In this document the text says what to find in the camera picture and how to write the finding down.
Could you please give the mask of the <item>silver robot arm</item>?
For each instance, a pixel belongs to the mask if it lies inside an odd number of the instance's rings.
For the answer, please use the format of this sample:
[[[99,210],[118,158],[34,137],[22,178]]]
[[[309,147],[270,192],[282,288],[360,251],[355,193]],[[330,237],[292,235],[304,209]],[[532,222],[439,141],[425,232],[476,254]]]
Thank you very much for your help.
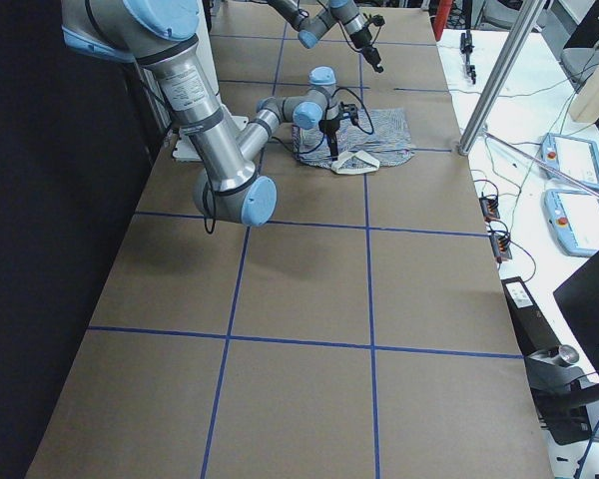
[[[374,46],[376,38],[369,29],[375,26],[380,31],[385,24],[381,15],[362,14],[354,1],[328,1],[313,17],[300,7],[299,1],[270,0],[266,4],[298,32],[299,41],[305,48],[313,48],[337,25],[352,50],[360,53],[376,73],[384,71],[380,54]]]
[[[354,107],[338,99],[335,74],[317,67],[305,94],[269,97],[242,130],[215,94],[197,55],[200,7],[195,1],[64,1],[62,29],[68,47],[82,54],[136,63],[151,71],[174,120],[204,165],[194,203],[205,218],[258,227],[277,203],[273,180],[253,160],[280,125],[318,128],[338,153],[336,131]]]

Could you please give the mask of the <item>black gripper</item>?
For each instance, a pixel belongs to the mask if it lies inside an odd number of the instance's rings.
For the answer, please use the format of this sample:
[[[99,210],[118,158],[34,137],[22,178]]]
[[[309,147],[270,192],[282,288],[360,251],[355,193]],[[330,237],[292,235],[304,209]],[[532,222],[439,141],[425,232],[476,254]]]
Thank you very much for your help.
[[[366,62],[376,73],[384,71],[378,50],[374,47],[373,36],[369,27],[380,29],[384,25],[381,15],[357,14],[346,23],[346,33],[352,42],[353,49],[361,53]]]
[[[326,142],[328,143],[329,158],[332,161],[338,158],[336,132],[340,128],[342,120],[350,120],[354,126],[359,126],[358,108],[355,104],[339,102],[334,107],[333,115],[318,122],[319,130],[325,135]]]

